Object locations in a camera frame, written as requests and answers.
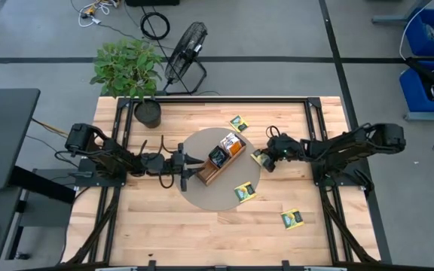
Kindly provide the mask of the black table edge frame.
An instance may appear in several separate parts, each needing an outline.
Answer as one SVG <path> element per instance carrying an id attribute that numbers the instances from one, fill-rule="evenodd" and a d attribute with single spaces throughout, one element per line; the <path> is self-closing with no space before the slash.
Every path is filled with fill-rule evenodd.
<path id="1" fill-rule="evenodd" d="M 276 126 L 295 139 L 309 135 L 304 104 L 288 97 L 166 97 L 161 125 L 149 129 L 124 111 L 118 135 L 132 152 L 176 148 L 206 128 L 230 128 L 240 115 L 249 127 L 244 136 L 257 148 L 265 130 Z M 321 198 L 311 167 L 279 163 L 261 172 L 254 199 L 227 211 L 213 212 L 188 202 L 171 178 L 129 178 L 121 190 L 109 263 L 112 266 L 294 266 L 329 265 L 332 257 Z M 298 209 L 304 225 L 287 230 L 281 213 Z"/>

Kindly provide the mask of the black floor fan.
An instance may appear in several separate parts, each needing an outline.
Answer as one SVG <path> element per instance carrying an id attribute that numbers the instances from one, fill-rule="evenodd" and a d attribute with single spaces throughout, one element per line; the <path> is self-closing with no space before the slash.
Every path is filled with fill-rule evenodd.
<path id="1" fill-rule="evenodd" d="M 203 83 L 203 80 L 207 76 L 206 69 L 197 59 L 202 48 L 205 38 L 208 35 L 207 27 L 203 22 L 193 22 L 184 32 L 183 36 L 180 38 L 178 44 L 176 45 L 171 57 L 167 61 L 167 67 L 165 68 L 165 78 L 167 80 L 166 85 L 163 88 L 165 95 L 192 95 L 198 91 L 198 88 Z M 197 63 L 197 65 L 202 70 L 203 74 L 200 80 L 197 82 L 196 86 L 192 91 L 189 91 L 185 87 L 185 92 L 180 93 L 169 93 L 167 88 L 171 84 L 182 83 L 183 77 L 192 64 Z"/>

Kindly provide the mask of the black pole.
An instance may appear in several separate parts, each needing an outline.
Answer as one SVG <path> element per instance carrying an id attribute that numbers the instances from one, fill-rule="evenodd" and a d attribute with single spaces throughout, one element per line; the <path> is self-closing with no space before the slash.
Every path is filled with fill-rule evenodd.
<path id="1" fill-rule="evenodd" d="M 432 71 L 424 67 L 419 63 L 418 60 L 413 57 L 405 58 L 405 64 L 408 65 L 411 69 L 415 70 L 419 75 L 424 76 L 429 82 L 434 85 L 434 74 Z"/>

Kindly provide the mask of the grey desk foot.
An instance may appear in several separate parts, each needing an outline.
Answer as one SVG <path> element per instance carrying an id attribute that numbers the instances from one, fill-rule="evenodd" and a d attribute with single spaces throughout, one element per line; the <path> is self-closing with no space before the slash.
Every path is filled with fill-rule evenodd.
<path id="1" fill-rule="evenodd" d="M 434 121 L 434 112 L 408 112 L 404 119 L 406 121 Z"/>
<path id="2" fill-rule="evenodd" d="M 375 15 L 372 23 L 407 23 L 415 14 L 424 9 L 432 0 L 415 0 L 415 3 L 402 15 Z"/>

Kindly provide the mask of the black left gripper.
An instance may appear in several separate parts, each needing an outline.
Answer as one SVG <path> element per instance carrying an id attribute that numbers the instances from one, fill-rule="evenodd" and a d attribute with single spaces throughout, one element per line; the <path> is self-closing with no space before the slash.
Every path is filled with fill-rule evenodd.
<path id="1" fill-rule="evenodd" d="M 184 144 L 178 143 L 178 154 L 173 154 L 170 158 L 166 159 L 166 171 L 168 175 L 180 174 L 180 187 L 182 192 L 186 192 L 187 181 L 190 177 L 197 174 L 198 172 L 204 170 L 203 167 L 184 169 L 182 171 L 183 165 L 200 165 L 204 163 L 203 160 L 191 157 L 184 150 Z"/>

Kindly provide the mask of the blue plastic storage bin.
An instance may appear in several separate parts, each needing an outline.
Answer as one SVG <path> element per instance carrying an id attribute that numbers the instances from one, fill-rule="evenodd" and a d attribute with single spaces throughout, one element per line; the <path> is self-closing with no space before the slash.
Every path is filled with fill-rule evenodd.
<path id="1" fill-rule="evenodd" d="M 419 61 L 426 69 L 434 71 L 434 61 Z M 399 82 L 404 93 L 409 111 L 412 112 L 434 112 L 434 95 L 432 84 L 412 69 L 404 71 Z"/>
<path id="2" fill-rule="evenodd" d="M 434 39 L 428 35 L 427 26 L 434 26 L 434 9 L 421 11 L 406 30 L 411 51 L 417 56 L 434 56 Z"/>

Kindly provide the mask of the wooden tea organizer box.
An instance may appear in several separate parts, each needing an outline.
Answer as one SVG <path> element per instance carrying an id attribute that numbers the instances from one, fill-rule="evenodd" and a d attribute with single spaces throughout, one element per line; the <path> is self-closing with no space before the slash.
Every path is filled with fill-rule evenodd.
<path id="1" fill-rule="evenodd" d="M 210 186 L 211 183 L 214 182 L 214 180 L 217 179 L 241 154 L 244 153 L 246 150 L 246 142 L 242 140 L 238 135 L 236 135 L 238 139 L 240 140 L 240 143 L 242 145 L 242 148 L 239 150 L 238 153 L 236 153 L 233 157 L 229 155 L 228 160 L 222 165 L 221 168 L 216 167 L 210 160 L 209 155 L 208 159 L 203 164 L 204 170 L 197 173 L 197 177 L 206 185 Z"/>

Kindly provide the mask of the black floor box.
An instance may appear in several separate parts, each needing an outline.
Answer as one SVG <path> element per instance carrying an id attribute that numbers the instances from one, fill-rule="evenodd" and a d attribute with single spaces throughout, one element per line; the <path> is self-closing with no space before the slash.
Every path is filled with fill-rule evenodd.
<path id="1" fill-rule="evenodd" d="M 130 7 L 139 6 L 176 6 L 180 4 L 180 0 L 124 0 Z"/>

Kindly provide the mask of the green plant in black pot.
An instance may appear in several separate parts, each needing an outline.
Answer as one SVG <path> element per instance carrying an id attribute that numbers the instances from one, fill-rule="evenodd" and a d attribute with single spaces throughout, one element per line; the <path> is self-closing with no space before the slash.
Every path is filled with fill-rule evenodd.
<path id="1" fill-rule="evenodd" d="M 154 47 L 140 40 L 104 43 L 93 62 L 90 84 L 99 84 L 101 93 L 138 99 L 133 109 L 135 118 L 148 128 L 160 126 L 162 110 L 154 100 L 161 76 L 156 71 L 161 56 Z"/>

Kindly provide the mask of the white orange tea bag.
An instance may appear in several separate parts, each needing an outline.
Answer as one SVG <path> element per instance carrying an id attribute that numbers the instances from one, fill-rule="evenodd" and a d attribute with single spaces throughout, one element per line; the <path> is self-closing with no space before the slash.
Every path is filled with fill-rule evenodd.
<path id="1" fill-rule="evenodd" d="M 219 146 L 228 151 L 238 141 L 238 137 L 233 132 L 230 132 L 219 142 Z"/>
<path id="2" fill-rule="evenodd" d="M 239 150 L 242 148 L 242 145 L 240 143 L 240 140 L 236 142 L 227 152 L 231 157 L 233 157 L 236 153 L 239 152 Z"/>

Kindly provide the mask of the black desk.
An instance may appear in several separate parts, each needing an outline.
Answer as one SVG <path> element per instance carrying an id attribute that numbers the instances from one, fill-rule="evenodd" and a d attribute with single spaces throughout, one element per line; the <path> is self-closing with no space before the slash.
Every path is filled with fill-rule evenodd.
<path id="1" fill-rule="evenodd" d="M 29 123 L 39 89 L 0 89 L 0 189 L 8 185 Z"/>

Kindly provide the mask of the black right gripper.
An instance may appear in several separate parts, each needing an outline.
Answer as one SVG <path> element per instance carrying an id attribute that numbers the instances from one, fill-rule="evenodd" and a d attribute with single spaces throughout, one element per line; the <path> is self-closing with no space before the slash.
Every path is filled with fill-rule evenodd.
<path id="1" fill-rule="evenodd" d="M 254 155 L 261 155 L 263 153 L 264 152 L 260 149 L 257 149 L 254 152 L 252 152 L 252 154 L 254 154 Z M 276 167 L 275 163 L 280 158 L 280 149 L 276 146 L 269 146 L 266 148 L 265 153 L 266 153 L 266 155 L 268 155 L 269 161 L 267 162 L 267 164 L 264 167 L 266 168 L 267 171 L 273 172 L 275 170 L 275 167 Z"/>

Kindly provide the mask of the round beige mat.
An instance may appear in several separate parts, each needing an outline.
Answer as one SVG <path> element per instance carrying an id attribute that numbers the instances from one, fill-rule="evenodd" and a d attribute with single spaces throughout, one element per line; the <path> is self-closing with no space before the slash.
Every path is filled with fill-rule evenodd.
<path id="1" fill-rule="evenodd" d="M 197 131 L 184 141 L 185 153 L 205 162 L 209 152 L 230 132 L 225 128 Z M 234 193 L 235 187 L 246 182 L 251 182 L 254 189 L 258 187 L 261 167 L 250 156 L 256 147 L 244 135 L 239 137 L 246 142 L 246 150 L 210 186 L 206 186 L 197 174 L 188 179 L 187 191 L 181 192 L 188 202 L 207 211 L 226 211 L 240 204 Z"/>

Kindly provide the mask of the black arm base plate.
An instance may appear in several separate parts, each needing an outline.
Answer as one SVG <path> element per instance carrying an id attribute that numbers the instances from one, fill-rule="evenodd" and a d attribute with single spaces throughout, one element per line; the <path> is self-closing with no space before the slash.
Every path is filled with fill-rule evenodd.
<path id="1" fill-rule="evenodd" d="M 360 169 L 359 157 L 346 158 L 330 155 L 309 160 L 317 187 L 362 186 L 369 182 L 368 176 Z"/>
<path id="2" fill-rule="evenodd" d="M 127 172 L 119 167 L 115 174 L 97 169 L 96 164 L 88 159 L 80 161 L 78 171 L 71 173 L 79 187 L 122 187 L 126 184 Z"/>

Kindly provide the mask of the black desk beam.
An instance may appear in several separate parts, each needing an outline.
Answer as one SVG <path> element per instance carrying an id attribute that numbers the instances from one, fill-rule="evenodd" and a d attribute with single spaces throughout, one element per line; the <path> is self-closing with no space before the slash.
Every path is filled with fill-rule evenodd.
<path id="1" fill-rule="evenodd" d="M 36 175 L 34 172 L 30 172 L 19 166 L 13 168 L 8 183 L 68 204 L 73 204 L 75 198 L 74 190 Z"/>

